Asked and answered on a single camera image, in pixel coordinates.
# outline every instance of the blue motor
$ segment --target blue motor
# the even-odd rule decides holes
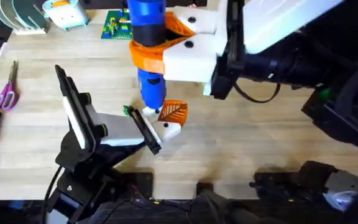
[[[134,41],[153,47],[165,42],[165,0],[128,0]],[[138,68],[140,93],[145,105],[159,109],[167,94],[162,74]]]
[[[164,104],[167,95],[163,75],[146,72],[138,68],[137,78],[139,79],[140,94],[145,105],[155,110],[159,109]]]
[[[134,40],[146,47],[165,41],[165,0],[128,0]]]

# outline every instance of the cable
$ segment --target cable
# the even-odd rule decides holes
[[[281,89],[281,84],[277,84],[276,89],[274,90],[274,93],[273,93],[272,97],[270,97],[270,99],[268,99],[268,100],[255,100],[255,99],[253,99],[247,93],[243,92],[237,83],[234,83],[233,87],[242,97],[244,97],[245,99],[247,99],[247,100],[249,100],[249,101],[251,101],[253,103],[268,103],[278,95],[278,93],[280,92],[280,89]]]
[[[200,196],[204,197],[206,200],[206,203],[209,205],[209,208],[211,209],[212,214],[214,215],[214,219],[217,224],[221,223],[221,220],[219,219],[218,211],[216,210],[215,205],[212,203],[211,199],[206,194],[200,194]]]
[[[189,221],[190,224],[193,224],[193,222],[190,220],[190,216],[189,216],[189,213],[186,212],[186,217],[187,217],[187,220]]]
[[[55,175],[53,175],[52,180],[49,183],[47,192],[45,193],[44,202],[41,208],[41,224],[45,224],[47,222],[47,200],[50,196],[50,192],[52,191],[52,187],[57,179],[57,176],[59,175],[61,170],[62,170],[62,166],[59,166],[59,168],[56,170]]]
[[[130,202],[129,199],[125,199],[123,201],[121,201],[120,203],[118,203],[112,210],[111,212],[109,213],[108,216],[106,216],[106,218],[104,218],[103,222],[101,222],[100,224],[104,224],[104,222],[106,222],[107,219],[109,219],[109,217],[114,213],[114,211],[117,210],[118,207],[120,207],[122,204],[126,203],[126,202]]]

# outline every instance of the white plastic part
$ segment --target white plastic part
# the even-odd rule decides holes
[[[214,47],[218,56],[222,56],[227,45],[227,0],[220,0],[216,13]]]
[[[63,97],[63,106],[65,108],[68,119],[70,120],[71,127],[74,130],[75,136],[77,138],[78,144],[82,149],[85,149],[85,135],[78,124],[77,119],[75,118],[73,108],[71,107],[70,102],[67,99],[67,96]]]
[[[257,54],[343,0],[250,0],[242,9],[244,45]]]
[[[86,11],[78,0],[69,0],[68,5],[52,7],[56,1],[59,0],[48,0],[42,5],[42,9],[56,26],[66,30],[88,23]]]
[[[36,34],[47,34],[45,29],[21,29],[21,30],[14,30],[16,35],[36,35]]]
[[[142,115],[142,118],[144,120],[144,123],[146,124],[146,126],[149,128],[150,132],[152,133],[153,137],[155,138],[155,140],[161,144],[161,139],[160,137],[158,136],[158,134],[155,132],[153,126],[152,126],[152,123],[150,123],[150,121],[141,113]]]
[[[204,83],[203,95],[210,96],[212,92],[211,80],[208,83]]]
[[[101,139],[101,144],[109,146],[132,146],[144,141],[134,120],[127,116],[97,113],[92,105],[86,105],[86,110],[94,125],[105,124],[108,135]]]
[[[206,9],[190,9],[189,7],[175,6],[173,15],[183,25],[191,29],[196,34],[213,34],[216,27],[216,11]],[[193,17],[194,22],[189,22],[189,18]]]
[[[164,78],[173,81],[210,82],[216,59],[223,54],[227,44],[227,0],[220,0],[218,11],[176,6],[173,14],[197,34],[164,50]],[[191,17],[195,18],[194,22],[189,21]],[[188,41],[192,42],[192,47],[185,46]]]
[[[192,48],[185,46],[191,41]],[[164,79],[188,82],[209,82],[216,66],[214,36],[196,34],[163,53]]]
[[[157,121],[154,122],[152,126],[162,142],[166,142],[175,137],[181,131],[180,124],[173,122]]]
[[[161,109],[162,107],[157,114],[154,109],[148,107],[142,110],[142,116],[146,119],[146,124],[150,124],[150,126],[147,126],[150,128],[153,135],[155,134],[155,136],[157,136],[156,139],[159,144],[175,137],[181,131],[181,125],[179,123],[158,121]]]
[[[158,117],[160,116],[162,107],[158,109],[158,113],[155,113],[155,109],[149,108],[146,106],[142,109],[142,114],[150,121],[150,123],[154,123],[158,120]]]

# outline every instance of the orange bracket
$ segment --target orange bracket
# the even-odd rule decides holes
[[[172,12],[165,14],[165,27],[183,37],[175,40],[166,41],[155,47],[144,47],[138,44],[134,40],[129,43],[129,50],[131,51],[132,61],[134,65],[140,69],[148,72],[164,74],[165,67],[162,61],[162,54],[165,49],[168,49],[177,43],[184,41],[185,39],[195,35],[195,33],[183,25]]]

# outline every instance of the green object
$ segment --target green object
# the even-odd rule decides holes
[[[128,10],[124,11],[123,16],[119,10],[109,11],[106,16],[106,21],[104,22],[101,39],[132,40],[132,25],[127,21],[128,18]]]
[[[125,106],[125,105],[124,105],[124,114],[125,114],[126,116],[129,116],[129,106]]]
[[[321,90],[318,95],[322,100],[327,100],[331,96],[331,88]]]

